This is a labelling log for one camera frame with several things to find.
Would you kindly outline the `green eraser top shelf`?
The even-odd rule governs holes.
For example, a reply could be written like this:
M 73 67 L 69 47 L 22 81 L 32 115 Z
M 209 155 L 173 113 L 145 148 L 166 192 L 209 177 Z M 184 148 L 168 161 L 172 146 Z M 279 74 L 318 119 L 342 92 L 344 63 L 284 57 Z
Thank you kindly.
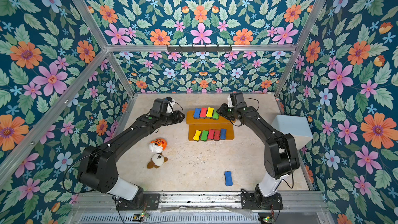
M 218 120 L 219 119 L 219 114 L 217 112 L 214 112 L 212 115 L 212 119 Z

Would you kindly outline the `yellow eraser top shelf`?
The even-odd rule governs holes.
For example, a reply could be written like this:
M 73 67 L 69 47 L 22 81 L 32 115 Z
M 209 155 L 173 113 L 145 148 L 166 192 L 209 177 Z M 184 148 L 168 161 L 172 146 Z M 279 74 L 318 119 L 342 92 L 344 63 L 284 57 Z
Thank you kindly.
M 206 113 L 206 117 L 207 118 L 212 118 L 214 114 L 214 108 L 213 107 L 208 107 L 207 108 L 207 113 Z

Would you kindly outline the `red eraser top shelf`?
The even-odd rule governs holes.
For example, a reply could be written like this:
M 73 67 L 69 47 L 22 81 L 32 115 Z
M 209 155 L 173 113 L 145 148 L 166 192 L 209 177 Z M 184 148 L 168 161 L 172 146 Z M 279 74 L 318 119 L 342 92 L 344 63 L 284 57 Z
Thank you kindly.
M 201 108 L 201 111 L 200 111 L 200 118 L 207 118 L 207 110 L 208 110 L 207 107 Z

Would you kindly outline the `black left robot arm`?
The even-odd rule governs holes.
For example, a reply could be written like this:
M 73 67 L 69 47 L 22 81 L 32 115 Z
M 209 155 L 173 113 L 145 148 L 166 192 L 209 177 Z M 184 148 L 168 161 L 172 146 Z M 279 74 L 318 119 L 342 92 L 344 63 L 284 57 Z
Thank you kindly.
M 147 114 L 139 116 L 129 128 L 109 142 L 85 148 L 78 181 L 95 191 L 142 205 L 143 188 L 121 178 L 116 163 L 130 148 L 155 130 L 184 120 L 185 115 L 174 110 L 174 104 L 171 97 L 156 99 Z

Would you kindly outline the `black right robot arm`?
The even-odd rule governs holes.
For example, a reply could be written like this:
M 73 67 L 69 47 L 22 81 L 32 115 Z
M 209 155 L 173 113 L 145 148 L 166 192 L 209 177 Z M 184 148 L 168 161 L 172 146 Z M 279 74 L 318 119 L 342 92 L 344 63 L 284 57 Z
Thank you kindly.
M 260 200 L 268 200 L 277 194 L 277 188 L 283 180 L 293 175 L 300 168 L 300 162 L 294 137 L 283 134 L 265 121 L 256 108 L 248 106 L 241 92 L 231 93 L 228 103 L 217 109 L 223 118 L 251 129 L 264 144 L 264 166 L 266 174 L 256 185 L 255 196 Z

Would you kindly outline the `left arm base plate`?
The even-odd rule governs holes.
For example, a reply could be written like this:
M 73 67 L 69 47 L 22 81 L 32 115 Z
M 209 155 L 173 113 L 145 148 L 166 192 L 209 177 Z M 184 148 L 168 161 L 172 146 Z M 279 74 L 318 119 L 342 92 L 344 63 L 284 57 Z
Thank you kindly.
M 154 211 L 158 209 L 160 194 L 140 193 L 133 200 L 117 200 L 118 211 Z

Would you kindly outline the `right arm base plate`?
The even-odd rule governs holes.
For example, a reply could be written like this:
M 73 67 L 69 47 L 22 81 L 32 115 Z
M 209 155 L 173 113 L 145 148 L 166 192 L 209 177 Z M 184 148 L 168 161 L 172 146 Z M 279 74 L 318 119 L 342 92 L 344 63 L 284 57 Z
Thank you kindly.
M 270 197 L 264 197 L 259 191 L 248 192 L 245 189 L 240 190 L 241 208 L 242 209 L 265 209 L 265 210 L 282 210 L 282 195 L 276 193 Z

